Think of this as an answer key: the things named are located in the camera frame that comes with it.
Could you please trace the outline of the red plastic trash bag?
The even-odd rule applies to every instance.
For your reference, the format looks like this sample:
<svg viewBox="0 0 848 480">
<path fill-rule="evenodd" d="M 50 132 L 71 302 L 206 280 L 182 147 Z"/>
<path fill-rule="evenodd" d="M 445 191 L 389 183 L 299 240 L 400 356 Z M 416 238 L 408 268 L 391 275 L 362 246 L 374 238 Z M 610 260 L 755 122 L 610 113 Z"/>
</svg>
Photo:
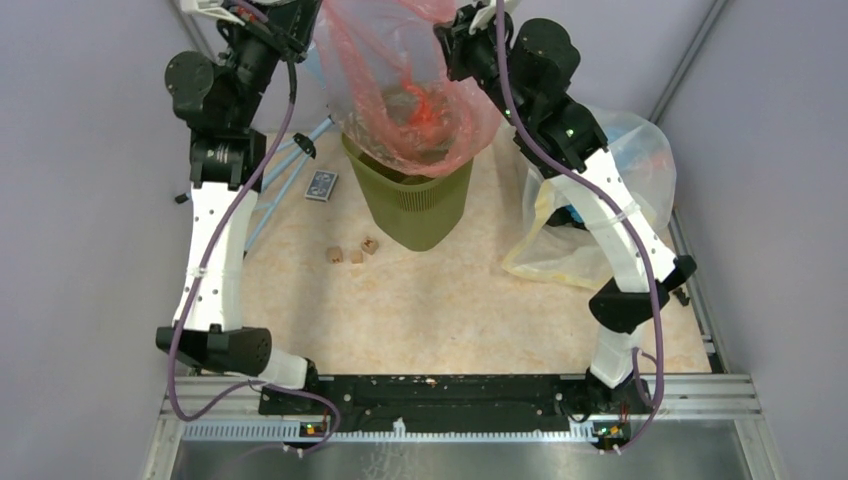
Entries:
<svg viewBox="0 0 848 480">
<path fill-rule="evenodd" d="M 455 1 L 325 1 L 313 40 L 340 130 L 377 162 L 441 177 L 487 147 L 501 125 L 468 78 L 447 77 L 433 28 Z"/>
</svg>

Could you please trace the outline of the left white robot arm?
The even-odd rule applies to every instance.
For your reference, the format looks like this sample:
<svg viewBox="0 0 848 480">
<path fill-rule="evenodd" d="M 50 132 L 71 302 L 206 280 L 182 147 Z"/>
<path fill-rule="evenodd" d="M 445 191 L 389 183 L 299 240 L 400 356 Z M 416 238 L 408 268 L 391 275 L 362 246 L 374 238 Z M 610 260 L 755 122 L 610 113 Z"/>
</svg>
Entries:
<svg viewBox="0 0 848 480">
<path fill-rule="evenodd" d="M 283 387 L 283 401 L 308 413 L 321 397 L 309 361 L 244 323 L 241 280 L 250 219 L 277 148 L 252 123 L 276 67 L 294 75 L 306 58 L 320 5 L 185 1 L 182 9 L 214 18 L 226 47 L 217 58 L 181 52 L 164 72 L 173 112 L 190 132 L 192 235 L 174 319 L 155 344 L 172 362 Z"/>
</svg>

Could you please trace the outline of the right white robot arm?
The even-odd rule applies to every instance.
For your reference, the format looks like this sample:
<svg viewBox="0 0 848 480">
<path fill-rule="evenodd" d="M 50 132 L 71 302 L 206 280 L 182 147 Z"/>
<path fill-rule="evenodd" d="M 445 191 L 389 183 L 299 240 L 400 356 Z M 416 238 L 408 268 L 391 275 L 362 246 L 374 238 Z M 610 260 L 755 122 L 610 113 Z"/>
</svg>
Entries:
<svg viewBox="0 0 848 480">
<path fill-rule="evenodd" d="M 447 77 L 472 79 L 514 127 L 521 153 L 561 183 L 612 275 L 590 299 L 599 335 L 586 397 L 612 412 L 637 370 L 637 336 L 696 271 L 657 236 L 621 177 L 592 112 L 569 95 L 581 62 L 567 30 L 546 18 L 515 25 L 504 1 L 478 1 L 433 27 Z"/>
</svg>

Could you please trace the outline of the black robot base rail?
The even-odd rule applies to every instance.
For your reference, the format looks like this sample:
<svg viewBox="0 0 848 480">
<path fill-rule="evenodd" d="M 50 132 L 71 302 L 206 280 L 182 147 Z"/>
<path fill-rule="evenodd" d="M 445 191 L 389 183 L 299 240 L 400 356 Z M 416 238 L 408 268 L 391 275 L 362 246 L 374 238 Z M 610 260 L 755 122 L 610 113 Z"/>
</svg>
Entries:
<svg viewBox="0 0 848 480">
<path fill-rule="evenodd" d="M 263 416 L 315 416 L 339 410 L 342 433 L 511 434 L 566 431 L 604 417 L 630 419 L 649 406 L 633 383 L 616 390 L 582 375 L 336 375 L 308 381 L 307 397 L 262 389 Z"/>
</svg>

